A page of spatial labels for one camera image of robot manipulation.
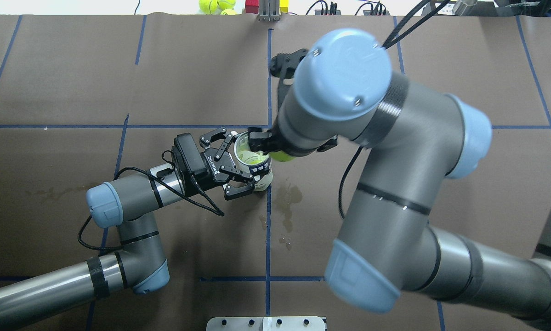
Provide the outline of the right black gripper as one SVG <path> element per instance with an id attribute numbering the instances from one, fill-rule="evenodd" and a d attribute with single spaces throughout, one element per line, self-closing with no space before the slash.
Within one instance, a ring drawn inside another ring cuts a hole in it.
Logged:
<path id="1" fill-rule="evenodd" d="M 292 144 L 292 141 L 284 138 L 279 128 L 273 128 L 268 131 L 248 130 L 249 150 L 255 153 L 263 152 L 269 154 L 273 151 L 284 151 L 296 158 L 305 157 L 312 153 L 323 153 L 338 146 L 338 136 L 326 140 L 323 144 L 315 148 L 300 148 Z"/>

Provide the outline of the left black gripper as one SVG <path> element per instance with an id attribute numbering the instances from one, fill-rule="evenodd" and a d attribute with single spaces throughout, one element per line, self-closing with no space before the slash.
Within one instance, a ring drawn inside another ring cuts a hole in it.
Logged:
<path id="1" fill-rule="evenodd" d="M 200 153 L 207 169 L 206 175 L 202 176 L 202 184 L 223 184 L 226 201 L 248 196 L 255 190 L 255 177 L 236 168 L 233 158 L 226 152 L 238 136 L 235 131 L 217 128 L 199 138 L 200 146 L 206 149 Z M 210 145 L 218 140 L 222 140 L 219 149 L 210 148 Z"/>

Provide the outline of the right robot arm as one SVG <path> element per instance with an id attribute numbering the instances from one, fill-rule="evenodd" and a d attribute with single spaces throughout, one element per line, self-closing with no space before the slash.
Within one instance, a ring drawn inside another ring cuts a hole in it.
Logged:
<path id="1" fill-rule="evenodd" d="M 485 113 L 392 69 L 386 46 L 342 28 L 309 49 L 278 54 L 278 91 L 267 131 L 249 128 L 250 149 L 278 161 L 324 152 L 344 137 L 369 149 L 324 279 L 341 300 L 389 312 L 402 291 L 508 314 L 551 331 L 551 211 L 532 258 L 518 258 L 428 222 L 446 178 L 487 156 Z"/>

